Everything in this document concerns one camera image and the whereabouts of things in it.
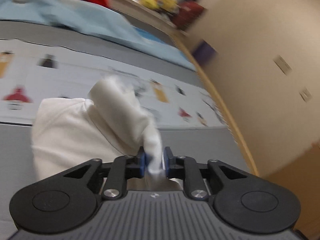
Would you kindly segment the white long-sleeve shirt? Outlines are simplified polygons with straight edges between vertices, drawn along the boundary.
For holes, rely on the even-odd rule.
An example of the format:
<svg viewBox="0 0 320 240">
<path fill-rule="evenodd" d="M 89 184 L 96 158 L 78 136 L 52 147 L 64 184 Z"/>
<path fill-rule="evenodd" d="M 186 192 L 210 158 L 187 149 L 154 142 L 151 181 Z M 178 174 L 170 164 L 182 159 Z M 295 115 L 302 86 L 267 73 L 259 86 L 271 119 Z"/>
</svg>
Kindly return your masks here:
<svg viewBox="0 0 320 240">
<path fill-rule="evenodd" d="M 163 167 L 163 145 L 154 117 L 131 87 L 110 75 L 99 80 L 89 98 L 42 100 L 31 130 L 34 168 L 42 180 L 90 159 L 106 163 L 146 153 L 146 175 L 130 179 L 131 190 L 180 190 Z"/>
</svg>

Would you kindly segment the grey printed bed sheet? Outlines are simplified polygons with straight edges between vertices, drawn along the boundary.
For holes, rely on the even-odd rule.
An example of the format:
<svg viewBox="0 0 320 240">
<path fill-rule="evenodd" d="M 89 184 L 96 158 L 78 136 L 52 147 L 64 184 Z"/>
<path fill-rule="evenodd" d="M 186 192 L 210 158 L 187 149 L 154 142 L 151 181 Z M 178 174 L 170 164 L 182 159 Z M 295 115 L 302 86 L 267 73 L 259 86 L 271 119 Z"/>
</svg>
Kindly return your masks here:
<svg viewBox="0 0 320 240">
<path fill-rule="evenodd" d="M 102 77 L 115 72 L 129 79 L 159 74 L 203 88 L 193 70 L 163 61 L 113 42 L 72 30 L 32 23 L 2 21 L 1 50 L 14 59 L 1 78 L 1 96 L 22 86 L 33 102 L 10 109 L 1 103 L 1 239 L 15 232 L 9 214 L 13 194 L 35 181 L 31 156 L 31 126 L 44 98 L 85 98 Z"/>
</svg>

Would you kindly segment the purple box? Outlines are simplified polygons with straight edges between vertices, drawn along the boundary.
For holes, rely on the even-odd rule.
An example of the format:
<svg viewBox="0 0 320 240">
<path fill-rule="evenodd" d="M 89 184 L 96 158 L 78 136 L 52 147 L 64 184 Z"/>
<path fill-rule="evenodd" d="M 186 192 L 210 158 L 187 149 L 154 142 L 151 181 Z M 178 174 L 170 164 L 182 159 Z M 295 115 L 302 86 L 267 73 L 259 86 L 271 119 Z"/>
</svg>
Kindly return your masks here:
<svg viewBox="0 0 320 240">
<path fill-rule="evenodd" d="M 206 65 L 216 54 L 217 51 L 205 40 L 201 40 L 192 52 L 193 58 L 200 66 Z"/>
</svg>

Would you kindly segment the light blue quilt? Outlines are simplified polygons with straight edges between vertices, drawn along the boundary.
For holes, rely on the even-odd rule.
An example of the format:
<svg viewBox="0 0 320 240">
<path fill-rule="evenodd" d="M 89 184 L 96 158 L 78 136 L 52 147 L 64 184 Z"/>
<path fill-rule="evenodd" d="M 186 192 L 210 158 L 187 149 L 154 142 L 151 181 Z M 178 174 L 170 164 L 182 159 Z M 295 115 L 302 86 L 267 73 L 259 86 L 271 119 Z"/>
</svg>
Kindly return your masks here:
<svg viewBox="0 0 320 240">
<path fill-rule="evenodd" d="M 93 3 L 79 0 L 1 0 L 1 20 L 68 27 L 195 70 L 178 48 L 131 25 L 121 14 Z"/>
</svg>

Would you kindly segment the dark red cushion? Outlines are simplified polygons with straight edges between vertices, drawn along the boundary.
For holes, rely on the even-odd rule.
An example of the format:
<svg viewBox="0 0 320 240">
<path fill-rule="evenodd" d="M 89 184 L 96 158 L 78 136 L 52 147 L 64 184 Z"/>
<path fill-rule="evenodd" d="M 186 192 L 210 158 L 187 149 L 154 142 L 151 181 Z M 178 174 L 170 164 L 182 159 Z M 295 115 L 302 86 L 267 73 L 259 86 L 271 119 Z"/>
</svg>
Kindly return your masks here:
<svg viewBox="0 0 320 240">
<path fill-rule="evenodd" d="M 193 0 L 184 1 L 180 4 L 179 12 L 172 16 L 171 22 L 177 29 L 186 30 L 190 27 L 204 12 L 205 8 Z"/>
</svg>

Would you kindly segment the window sill ledge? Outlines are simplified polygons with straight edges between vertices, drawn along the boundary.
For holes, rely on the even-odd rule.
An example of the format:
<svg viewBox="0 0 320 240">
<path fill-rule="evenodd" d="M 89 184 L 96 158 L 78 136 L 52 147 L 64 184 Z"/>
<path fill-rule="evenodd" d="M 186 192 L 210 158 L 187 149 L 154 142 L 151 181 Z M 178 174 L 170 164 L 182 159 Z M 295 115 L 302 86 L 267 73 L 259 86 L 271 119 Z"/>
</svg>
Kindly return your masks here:
<svg viewBox="0 0 320 240">
<path fill-rule="evenodd" d="M 184 37 L 188 36 L 185 31 L 178 30 L 176 25 L 167 20 L 164 16 L 142 6 L 137 0 L 110 0 L 110 6 L 113 10 L 129 15 L 166 34 L 178 34 Z"/>
</svg>

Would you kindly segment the yellow plush toys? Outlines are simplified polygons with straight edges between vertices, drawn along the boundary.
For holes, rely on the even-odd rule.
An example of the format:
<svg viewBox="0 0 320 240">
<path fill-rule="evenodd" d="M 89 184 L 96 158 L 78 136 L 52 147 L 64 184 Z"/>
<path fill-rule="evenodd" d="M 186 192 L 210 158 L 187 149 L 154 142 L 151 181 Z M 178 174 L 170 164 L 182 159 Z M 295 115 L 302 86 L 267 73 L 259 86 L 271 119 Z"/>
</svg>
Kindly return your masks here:
<svg viewBox="0 0 320 240">
<path fill-rule="evenodd" d="M 150 10 L 164 10 L 169 13 L 178 10 L 176 0 L 139 0 L 139 4 Z"/>
</svg>

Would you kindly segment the wooden bed frame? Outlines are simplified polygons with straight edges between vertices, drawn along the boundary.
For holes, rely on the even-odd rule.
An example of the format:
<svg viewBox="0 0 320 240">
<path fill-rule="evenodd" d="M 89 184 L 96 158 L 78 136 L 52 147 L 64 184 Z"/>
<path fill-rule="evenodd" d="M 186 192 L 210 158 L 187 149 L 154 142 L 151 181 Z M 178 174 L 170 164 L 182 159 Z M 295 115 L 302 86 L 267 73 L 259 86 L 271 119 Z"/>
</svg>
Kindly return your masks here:
<svg viewBox="0 0 320 240">
<path fill-rule="evenodd" d="M 258 168 L 255 164 L 253 156 L 249 150 L 249 147 L 237 126 L 233 116 L 231 115 L 230 111 L 228 110 L 225 102 L 223 101 L 221 95 L 218 93 L 217 89 L 210 81 L 209 77 L 205 74 L 201 66 L 197 63 L 197 61 L 193 58 L 190 51 L 186 48 L 183 42 L 180 40 L 180 36 L 176 33 L 172 33 L 169 35 L 170 39 L 174 42 L 175 46 L 182 51 L 187 59 L 195 66 L 197 75 L 199 76 L 201 82 L 203 83 L 205 89 L 210 94 L 210 96 L 215 100 L 225 122 L 227 123 L 228 129 L 230 130 L 232 136 L 234 137 L 235 142 L 237 143 L 238 147 L 240 148 L 240 152 L 251 172 L 255 176 L 260 176 Z"/>
</svg>

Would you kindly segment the wall socket plate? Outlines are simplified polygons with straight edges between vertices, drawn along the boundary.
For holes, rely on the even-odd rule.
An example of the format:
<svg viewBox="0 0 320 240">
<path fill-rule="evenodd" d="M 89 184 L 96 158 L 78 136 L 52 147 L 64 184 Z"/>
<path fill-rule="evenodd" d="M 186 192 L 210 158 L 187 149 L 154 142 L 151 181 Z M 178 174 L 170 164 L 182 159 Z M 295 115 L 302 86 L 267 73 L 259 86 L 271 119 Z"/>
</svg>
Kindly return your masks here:
<svg viewBox="0 0 320 240">
<path fill-rule="evenodd" d="M 276 56 L 273 61 L 285 75 L 290 74 L 292 68 L 280 55 Z"/>
<path fill-rule="evenodd" d="M 302 99 L 303 99 L 304 102 L 308 102 L 308 101 L 310 101 L 311 98 L 312 98 L 312 95 L 311 95 L 310 91 L 309 91 L 306 87 L 304 87 L 303 89 L 301 89 L 301 90 L 299 91 L 299 94 L 300 94 L 300 96 L 302 97 Z"/>
</svg>

